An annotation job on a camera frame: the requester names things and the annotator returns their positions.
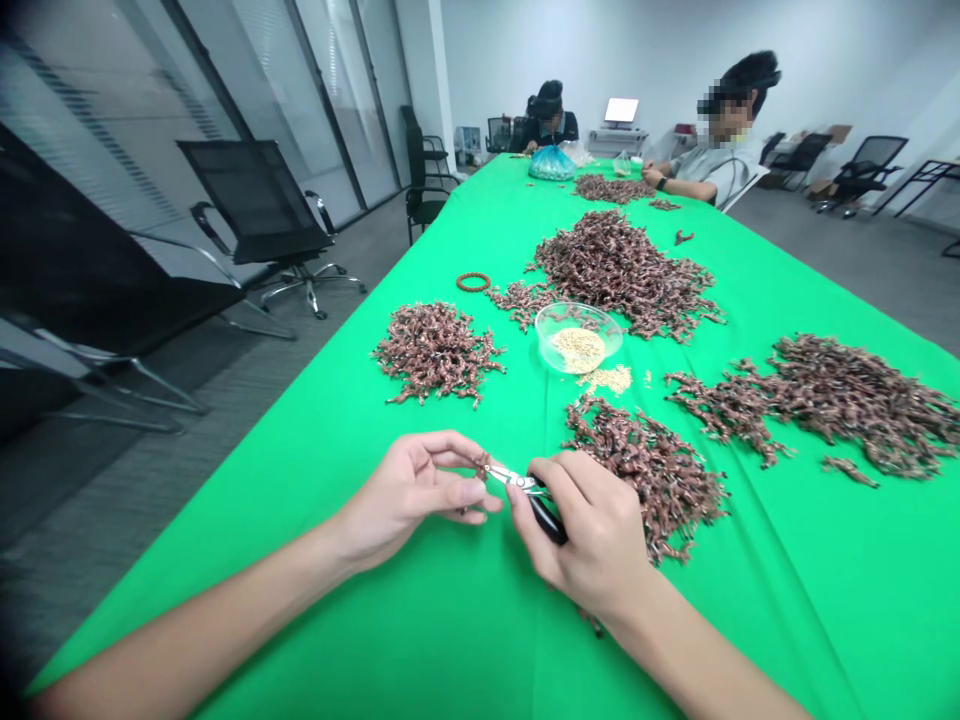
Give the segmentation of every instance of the hand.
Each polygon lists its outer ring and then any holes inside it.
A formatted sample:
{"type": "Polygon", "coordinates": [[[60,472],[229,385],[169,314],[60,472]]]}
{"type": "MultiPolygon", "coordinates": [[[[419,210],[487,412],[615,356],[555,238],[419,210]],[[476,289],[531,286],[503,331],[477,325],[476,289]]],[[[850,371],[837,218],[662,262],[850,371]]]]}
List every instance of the hand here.
{"type": "Polygon", "coordinates": [[[604,623],[628,613],[656,573],[636,491],[580,451],[537,458],[530,473],[550,490],[570,538],[554,545],[529,498],[507,485],[513,523],[537,574],[604,623]]]}
{"type": "Polygon", "coordinates": [[[652,162],[644,163],[640,174],[643,175],[643,181],[654,189],[663,180],[663,173],[657,170],[656,165],[652,162]]]}
{"type": "Polygon", "coordinates": [[[355,571],[389,560],[427,515],[482,525],[503,501],[483,481],[441,468],[475,468],[483,448],[453,430],[397,440],[359,492],[329,522],[339,551],[355,571]]]}

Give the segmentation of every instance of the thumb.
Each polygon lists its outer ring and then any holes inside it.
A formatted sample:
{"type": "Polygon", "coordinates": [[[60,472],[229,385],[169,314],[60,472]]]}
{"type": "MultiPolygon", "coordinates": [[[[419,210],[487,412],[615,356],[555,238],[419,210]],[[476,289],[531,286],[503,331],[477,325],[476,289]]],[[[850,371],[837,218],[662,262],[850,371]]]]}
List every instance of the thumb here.
{"type": "Polygon", "coordinates": [[[559,580],[560,565],[557,558],[557,546],[537,524],[537,518],[530,507],[530,498],[516,485],[507,485],[507,497],[510,498],[513,524],[523,544],[527,546],[533,569],[553,586],[559,580]]]}
{"type": "Polygon", "coordinates": [[[483,500],[487,488],[482,480],[456,480],[429,487],[414,486],[410,509],[416,516],[469,507],[483,500]]]}

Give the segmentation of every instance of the plastic bag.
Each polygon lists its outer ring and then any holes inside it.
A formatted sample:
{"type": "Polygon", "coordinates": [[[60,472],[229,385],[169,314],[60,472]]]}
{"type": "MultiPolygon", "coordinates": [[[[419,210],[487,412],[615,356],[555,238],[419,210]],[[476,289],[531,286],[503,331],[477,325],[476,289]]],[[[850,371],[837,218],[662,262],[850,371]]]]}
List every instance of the plastic bag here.
{"type": "Polygon", "coordinates": [[[631,172],[633,172],[633,168],[631,167],[630,156],[624,150],[613,159],[613,174],[617,177],[626,177],[631,172]]]}
{"type": "Polygon", "coordinates": [[[587,152],[579,140],[564,140],[560,143],[560,149],[563,150],[564,155],[573,160],[573,164],[577,167],[586,167],[593,162],[593,155],[587,152]]]}
{"type": "Polygon", "coordinates": [[[556,145],[537,150],[530,159],[529,174],[540,180],[569,180],[577,172],[573,160],[556,145]]]}

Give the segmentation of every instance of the black hair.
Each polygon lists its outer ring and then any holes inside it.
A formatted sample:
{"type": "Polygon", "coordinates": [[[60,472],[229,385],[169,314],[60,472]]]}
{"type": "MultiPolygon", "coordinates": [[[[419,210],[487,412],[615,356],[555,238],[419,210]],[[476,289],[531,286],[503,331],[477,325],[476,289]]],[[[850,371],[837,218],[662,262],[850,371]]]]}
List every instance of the black hair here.
{"type": "Polygon", "coordinates": [[[750,98],[751,92],[757,91],[757,99],[753,103],[753,118],[756,119],[763,107],[763,101],[767,99],[767,89],[780,82],[777,54],[773,50],[750,53],[727,70],[721,82],[736,88],[736,92],[727,97],[737,105],[743,105],[750,98]]]}
{"type": "Polygon", "coordinates": [[[563,107],[563,83],[559,80],[547,80],[540,86],[540,92],[527,98],[527,115],[540,120],[552,118],[563,107]]]}

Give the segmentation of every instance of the dark shirt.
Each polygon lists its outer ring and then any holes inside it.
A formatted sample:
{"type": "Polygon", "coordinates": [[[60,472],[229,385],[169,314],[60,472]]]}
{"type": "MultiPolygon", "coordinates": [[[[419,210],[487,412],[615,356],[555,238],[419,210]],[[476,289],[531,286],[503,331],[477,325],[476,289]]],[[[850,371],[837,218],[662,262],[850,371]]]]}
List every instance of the dark shirt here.
{"type": "Polygon", "coordinates": [[[560,125],[557,126],[555,133],[549,133],[536,118],[527,118],[527,123],[523,128],[523,141],[519,152],[523,152],[531,140],[535,140],[537,145],[559,145],[564,140],[579,140],[580,128],[577,127],[577,117],[571,112],[564,111],[560,118],[560,125]]]}

